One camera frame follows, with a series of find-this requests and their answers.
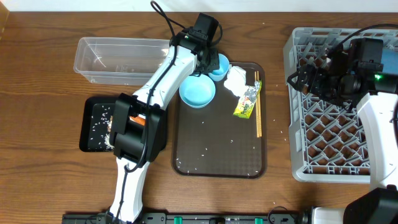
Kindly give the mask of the light blue cup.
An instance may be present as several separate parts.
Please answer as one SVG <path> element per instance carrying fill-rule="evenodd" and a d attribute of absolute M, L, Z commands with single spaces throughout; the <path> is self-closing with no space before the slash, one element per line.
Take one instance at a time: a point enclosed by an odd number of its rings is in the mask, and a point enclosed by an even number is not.
<path fill-rule="evenodd" d="M 223 54 L 218 54 L 219 58 L 219 69 L 213 70 L 208 74 L 208 76 L 215 82 L 221 81 L 224 79 L 225 75 L 229 71 L 229 60 Z"/>

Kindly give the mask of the light blue bowl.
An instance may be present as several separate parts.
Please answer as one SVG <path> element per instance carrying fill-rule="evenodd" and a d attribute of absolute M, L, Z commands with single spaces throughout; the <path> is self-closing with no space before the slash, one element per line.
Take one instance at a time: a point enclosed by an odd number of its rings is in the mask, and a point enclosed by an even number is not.
<path fill-rule="evenodd" d="M 182 101 L 192 108 L 203 108 L 215 97 L 216 87 L 214 81 L 206 76 L 188 76 L 179 88 Z"/>

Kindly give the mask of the white tissue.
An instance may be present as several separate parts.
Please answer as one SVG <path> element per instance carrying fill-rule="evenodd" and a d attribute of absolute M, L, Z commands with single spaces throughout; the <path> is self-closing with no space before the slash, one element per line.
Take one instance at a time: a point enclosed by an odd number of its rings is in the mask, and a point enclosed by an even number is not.
<path fill-rule="evenodd" d="M 233 95 L 240 97 L 246 90 L 246 71 L 239 66 L 229 66 L 229 71 L 224 81 L 224 87 L 233 93 Z"/>

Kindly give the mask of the yellow green snack wrapper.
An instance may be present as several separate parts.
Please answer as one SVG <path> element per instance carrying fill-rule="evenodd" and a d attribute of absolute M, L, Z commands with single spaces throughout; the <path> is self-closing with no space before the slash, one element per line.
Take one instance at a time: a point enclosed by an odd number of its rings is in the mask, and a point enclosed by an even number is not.
<path fill-rule="evenodd" d="M 255 81 L 254 86 L 246 85 L 233 115 L 239 118 L 249 119 L 261 88 L 261 81 Z"/>

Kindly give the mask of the orange carrot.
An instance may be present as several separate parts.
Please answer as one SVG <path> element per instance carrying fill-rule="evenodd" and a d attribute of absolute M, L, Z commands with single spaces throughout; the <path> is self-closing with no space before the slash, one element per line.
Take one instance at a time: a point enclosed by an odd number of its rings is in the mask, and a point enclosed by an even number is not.
<path fill-rule="evenodd" d="M 141 126 L 144 126 L 146 123 L 146 119 L 145 118 L 141 118 L 140 116 L 130 116 L 129 119 L 137 124 L 140 124 Z"/>

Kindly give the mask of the dark blue plate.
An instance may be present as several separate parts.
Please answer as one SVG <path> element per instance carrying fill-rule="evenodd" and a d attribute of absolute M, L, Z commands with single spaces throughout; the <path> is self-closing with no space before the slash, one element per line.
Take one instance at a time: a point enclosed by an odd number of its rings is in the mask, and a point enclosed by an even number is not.
<path fill-rule="evenodd" d="M 398 74 L 398 54 L 396 51 L 383 49 L 381 63 L 383 64 L 383 73 Z"/>

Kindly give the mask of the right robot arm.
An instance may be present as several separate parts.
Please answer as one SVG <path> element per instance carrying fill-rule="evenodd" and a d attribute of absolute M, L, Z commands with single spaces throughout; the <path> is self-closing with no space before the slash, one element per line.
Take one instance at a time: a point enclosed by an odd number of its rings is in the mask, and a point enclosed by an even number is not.
<path fill-rule="evenodd" d="M 342 209 L 313 208 L 309 223 L 397 223 L 397 62 L 381 39 L 339 44 L 328 69 L 306 64 L 287 78 L 297 91 L 356 108 L 368 145 L 370 191 Z"/>

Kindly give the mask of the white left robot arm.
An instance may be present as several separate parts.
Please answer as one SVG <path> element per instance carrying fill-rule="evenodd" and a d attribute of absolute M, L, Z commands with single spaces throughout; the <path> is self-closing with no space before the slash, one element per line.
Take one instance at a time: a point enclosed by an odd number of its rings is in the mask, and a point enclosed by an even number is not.
<path fill-rule="evenodd" d="M 148 166 L 165 147 L 167 107 L 181 83 L 193 73 L 219 66 L 215 31 L 185 28 L 170 41 L 169 52 L 149 81 L 133 95 L 120 94 L 114 105 L 109 143 L 118 178 L 111 223 L 134 223 L 142 212 Z"/>

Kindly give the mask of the grey dishwasher rack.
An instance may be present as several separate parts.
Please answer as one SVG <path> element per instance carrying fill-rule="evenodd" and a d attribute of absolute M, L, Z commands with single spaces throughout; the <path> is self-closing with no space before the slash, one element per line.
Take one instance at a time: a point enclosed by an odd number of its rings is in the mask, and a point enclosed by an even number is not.
<path fill-rule="evenodd" d="M 384 25 L 367 29 L 299 27 L 283 48 L 285 81 L 301 66 L 328 69 L 328 54 L 341 44 L 348 51 L 353 39 L 381 39 L 384 49 L 397 52 L 397 31 Z M 301 182 L 370 185 L 368 145 L 356 108 L 336 106 L 306 92 L 290 97 L 290 155 L 292 173 Z"/>

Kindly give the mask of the black waste tray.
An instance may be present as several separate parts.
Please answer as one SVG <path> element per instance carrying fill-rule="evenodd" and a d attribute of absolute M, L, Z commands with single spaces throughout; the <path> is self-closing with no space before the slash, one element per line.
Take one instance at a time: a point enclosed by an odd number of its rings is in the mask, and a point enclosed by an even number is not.
<path fill-rule="evenodd" d="M 93 96 L 86 100 L 79 148 L 83 152 L 114 151 L 139 156 L 145 143 L 145 106 L 132 105 L 125 125 L 111 129 L 115 96 Z M 167 111 L 150 110 L 147 157 L 156 156 L 167 144 Z"/>

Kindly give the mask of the brown serving tray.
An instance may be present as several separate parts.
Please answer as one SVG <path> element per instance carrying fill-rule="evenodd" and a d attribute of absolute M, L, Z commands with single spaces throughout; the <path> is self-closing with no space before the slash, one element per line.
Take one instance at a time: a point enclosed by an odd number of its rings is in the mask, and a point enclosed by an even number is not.
<path fill-rule="evenodd" d="M 235 116 L 239 98 L 222 81 L 215 87 L 203 108 L 177 99 L 172 167 L 180 175 L 257 179 L 267 169 L 266 129 L 258 136 L 256 113 Z"/>

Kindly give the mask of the clear plastic bin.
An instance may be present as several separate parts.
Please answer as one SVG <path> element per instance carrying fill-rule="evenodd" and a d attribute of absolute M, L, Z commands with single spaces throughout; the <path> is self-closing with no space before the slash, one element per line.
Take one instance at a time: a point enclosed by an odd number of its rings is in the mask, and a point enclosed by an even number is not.
<path fill-rule="evenodd" d="M 169 41 L 119 37 L 83 37 L 74 71 L 90 83 L 137 85 L 148 82 L 169 52 Z"/>

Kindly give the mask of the spilled rice pile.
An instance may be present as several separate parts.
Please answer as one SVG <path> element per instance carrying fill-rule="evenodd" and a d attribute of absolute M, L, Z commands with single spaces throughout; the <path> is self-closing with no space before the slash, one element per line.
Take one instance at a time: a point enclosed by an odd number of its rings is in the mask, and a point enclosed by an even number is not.
<path fill-rule="evenodd" d="M 88 149 L 90 151 L 106 152 L 113 150 L 113 146 L 109 143 L 112 115 L 113 104 L 104 103 L 94 105 L 88 137 Z"/>

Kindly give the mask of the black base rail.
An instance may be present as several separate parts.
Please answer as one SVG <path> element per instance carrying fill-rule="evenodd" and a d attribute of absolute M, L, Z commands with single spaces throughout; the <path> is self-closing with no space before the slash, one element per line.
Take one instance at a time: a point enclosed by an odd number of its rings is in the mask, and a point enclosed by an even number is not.
<path fill-rule="evenodd" d="M 63 215 L 62 224 L 104 224 L 113 223 L 107 213 L 89 215 Z M 294 224 L 291 215 L 275 213 L 271 215 L 166 215 L 165 213 L 145 213 L 138 224 Z"/>

